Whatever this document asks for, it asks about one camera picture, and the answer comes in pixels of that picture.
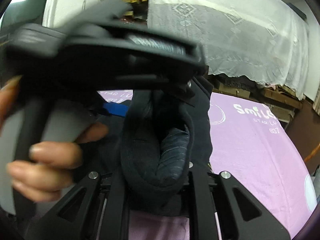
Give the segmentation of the black hooded jacket yellow lining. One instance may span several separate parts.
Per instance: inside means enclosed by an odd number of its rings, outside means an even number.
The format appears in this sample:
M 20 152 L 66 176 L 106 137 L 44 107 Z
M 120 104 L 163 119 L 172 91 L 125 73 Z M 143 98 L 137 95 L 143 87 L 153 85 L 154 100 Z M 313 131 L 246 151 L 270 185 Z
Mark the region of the black hooded jacket yellow lining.
M 73 171 L 78 183 L 86 174 L 121 168 L 134 210 L 159 216 L 183 216 L 187 204 L 179 190 L 189 164 L 208 170 L 212 153 L 208 111 L 212 84 L 204 77 L 191 80 L 191 99 L 175 92 L 135 90 L 125 101 L 125 117 L 100 116 L 109 133 L 81 143 L 82 165 Z

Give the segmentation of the purple printed bed sheet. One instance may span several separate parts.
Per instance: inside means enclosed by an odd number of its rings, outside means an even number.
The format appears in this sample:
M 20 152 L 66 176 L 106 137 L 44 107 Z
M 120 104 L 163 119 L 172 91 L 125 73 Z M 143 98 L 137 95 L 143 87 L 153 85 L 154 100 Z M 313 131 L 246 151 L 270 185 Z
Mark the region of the purple printed bed sheet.
M 316 194 L 279 120 L 265 104 L 219 93 L 211 95 L 208 116 L 213 170 L 231 172 L 295 237 L 316 208 Z

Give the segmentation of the white lace cover cloth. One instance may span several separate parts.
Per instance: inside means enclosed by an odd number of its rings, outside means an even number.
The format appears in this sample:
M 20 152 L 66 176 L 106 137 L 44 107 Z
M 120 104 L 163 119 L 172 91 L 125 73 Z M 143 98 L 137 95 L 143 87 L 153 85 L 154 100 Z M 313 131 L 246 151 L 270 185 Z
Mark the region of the white lace cover cloth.
M 201 43 L 210 74 L 304 95 L 309 29 L 281 0 L 149 0 L 148 26 Z

